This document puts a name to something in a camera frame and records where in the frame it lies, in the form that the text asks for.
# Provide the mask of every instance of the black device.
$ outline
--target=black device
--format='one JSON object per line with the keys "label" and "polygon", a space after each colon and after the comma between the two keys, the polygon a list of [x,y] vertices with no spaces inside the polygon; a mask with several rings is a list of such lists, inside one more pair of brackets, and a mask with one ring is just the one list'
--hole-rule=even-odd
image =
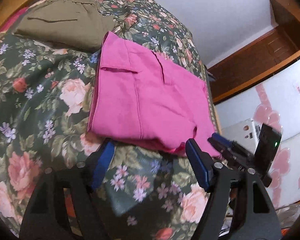
{"label": "black device", "polygon": [[277,130],[262,124],[255,154],[236,141],[229,141],[217,133],[214,133],[208,141],[228,161],[230,168],[241,171],[252,168],[259,174],[265,187],[268,187],[272,181],[268,171],[277,153],[281,137],[282,134]]}
{"label": "black device", "polygon": [[[30,198],[23,217],[21,240],[109,240],[98,211],[93,205],[96,168],[111,140],[72,169],[54,171],[46,168]],[[186,142],[186,154],[198,183],[210,198],[191,240],[279,240],[280,224],[260,176],[246,169],[231,170],[202,152],[194,139]],[[63,188],[70,188],[71,198],[82,236],[72,233],[65,208]],[[230,231],[220,236],[227,211],[229,190],[237,189]],[[300,236],[296,221],[289,236]],[[17,240],[0,219],[0,240]]]}

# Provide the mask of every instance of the fabric fold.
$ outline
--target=fabric fold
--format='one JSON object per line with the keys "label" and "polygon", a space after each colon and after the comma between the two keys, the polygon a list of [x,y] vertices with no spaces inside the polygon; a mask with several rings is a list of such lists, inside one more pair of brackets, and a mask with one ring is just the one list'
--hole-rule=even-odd
{"label": "fabric fold", "polygon": [[206,84],[159,54],[108,32],[104,38],[88,131],[152,150],[184,155],[194,138],[211,156]]}

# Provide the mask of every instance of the white wall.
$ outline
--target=white wall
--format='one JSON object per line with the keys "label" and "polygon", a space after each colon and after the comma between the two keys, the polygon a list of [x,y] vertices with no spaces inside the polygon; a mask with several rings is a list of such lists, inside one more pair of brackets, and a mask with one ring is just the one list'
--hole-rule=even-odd
{"label": "white wall", "polygon": [[193,34],[211,67],[271,30],[269,0],[155,0]]}

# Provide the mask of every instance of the floral bedspread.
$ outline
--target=floral bedspread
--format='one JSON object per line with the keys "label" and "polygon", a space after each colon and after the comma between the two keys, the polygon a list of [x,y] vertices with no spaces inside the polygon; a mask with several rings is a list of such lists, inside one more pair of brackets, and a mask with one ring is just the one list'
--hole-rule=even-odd
{"label": "floral bedspread", "polygon": [[[154,0],[97,1],[103,15],[115,17],[118,36],[206,80],[191,33]],[[85,133],[98,60],[99,51],[0,33],[0,216],[16,235],[40,173],[70,168],[101,143]],[[186,158],[121,143],[97,196],[110,237],[129,240],[191,238],[208,199]],[[70,198],[70,224],[80,235]]]}

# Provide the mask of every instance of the wooden cabinet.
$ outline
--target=wooden cabinet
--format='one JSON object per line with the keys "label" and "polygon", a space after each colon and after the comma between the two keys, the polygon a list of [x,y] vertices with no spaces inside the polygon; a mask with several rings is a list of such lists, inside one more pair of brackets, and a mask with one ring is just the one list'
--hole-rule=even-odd
{"label": "wooden cabinet", "polygon": [[222,102],[286,68],[300,56],[300,8],[270,0],[278,27],[209,68],[214,103]]}

